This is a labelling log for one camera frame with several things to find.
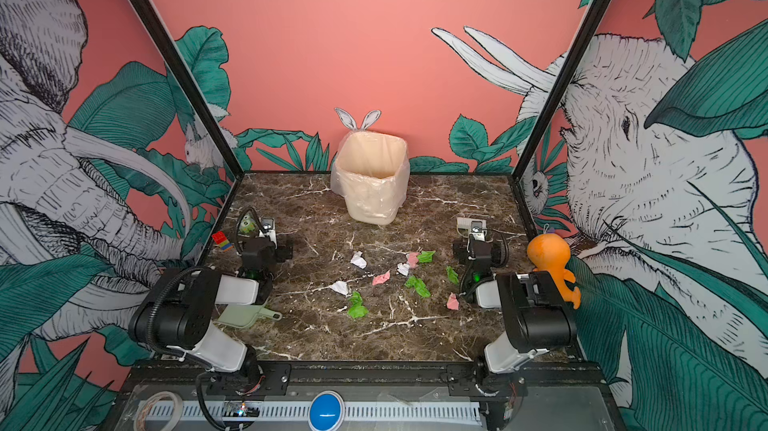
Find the light green dustpan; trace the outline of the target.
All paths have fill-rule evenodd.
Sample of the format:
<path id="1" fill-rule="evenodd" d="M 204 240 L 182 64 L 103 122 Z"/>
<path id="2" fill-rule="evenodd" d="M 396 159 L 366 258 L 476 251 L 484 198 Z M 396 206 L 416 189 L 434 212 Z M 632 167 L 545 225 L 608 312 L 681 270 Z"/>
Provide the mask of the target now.
<path id="1" fill-rule="evenodd" d="M 228 305 L 215 323 L 236 329 L 251 328 L 258 320 L 279 321 L 282 314 L 264 305 Z"/>

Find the beige trash bin with liner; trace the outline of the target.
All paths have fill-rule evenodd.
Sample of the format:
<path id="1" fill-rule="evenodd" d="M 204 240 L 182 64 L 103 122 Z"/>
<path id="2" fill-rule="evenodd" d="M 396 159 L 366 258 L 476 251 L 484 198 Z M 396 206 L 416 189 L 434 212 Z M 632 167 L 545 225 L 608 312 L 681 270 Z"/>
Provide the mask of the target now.
<path id="1" fill-rule="evenodd" d="M 360 222 L 388 225 L 403 205 L 410 177 L 407 142 L 371 131 L 351 131 L 331 167 L 331 189 Z"/>

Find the light green hand brush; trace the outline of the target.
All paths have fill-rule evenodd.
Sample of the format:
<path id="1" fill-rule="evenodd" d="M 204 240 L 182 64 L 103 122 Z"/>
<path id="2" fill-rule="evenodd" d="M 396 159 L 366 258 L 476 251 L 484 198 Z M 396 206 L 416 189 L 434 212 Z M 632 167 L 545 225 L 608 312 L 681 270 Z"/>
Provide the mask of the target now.
<path id="1" fill-rule="evenodd" d="M 457 217 L 456 228 L 460 235 L 466 236 L 472 233 L 482 232 L 487 228 L 487 224 L 484 219 Z"/>

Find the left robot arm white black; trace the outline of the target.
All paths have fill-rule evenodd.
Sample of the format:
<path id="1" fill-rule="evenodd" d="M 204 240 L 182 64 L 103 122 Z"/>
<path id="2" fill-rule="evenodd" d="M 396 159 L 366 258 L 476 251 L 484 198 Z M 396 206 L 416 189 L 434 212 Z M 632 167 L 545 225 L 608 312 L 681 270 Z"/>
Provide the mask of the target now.
<path id="1" fill-rule="evenodd" d="M 235 275 L 205 266 L 165 271 L 131 317 L 129 337 L 159 354 L 189 357 L 208 370 L 260 378 L 264 371 L 255 352 L 219 329 L 212 316 L 219 305 L 264 305 L 277 266 L 293 258 L 293 242 L 247 238 L 240 257 Z"/>

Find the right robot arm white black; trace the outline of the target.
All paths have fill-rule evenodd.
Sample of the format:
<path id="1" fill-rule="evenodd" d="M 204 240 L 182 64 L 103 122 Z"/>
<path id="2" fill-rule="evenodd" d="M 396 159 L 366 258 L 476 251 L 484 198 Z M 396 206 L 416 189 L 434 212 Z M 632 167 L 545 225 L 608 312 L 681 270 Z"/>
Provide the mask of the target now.
<path id="1" fill-rule="evenodd" d="M 575 274 L 567 269 L 568 243 L 557 234 L 541 234 L 526 248 L 533 270 L 503 273 L 509 260 L 507 242 L 477 226 L 453 242 L 453 255 L 464 267 L 459 295 L 468 304 L 497 309 L 504 330 L 476 360 L 478 379 L 518 371 L 534 358 L 574 343 L 577 327 L 572 311 L 581 304 Z"/>

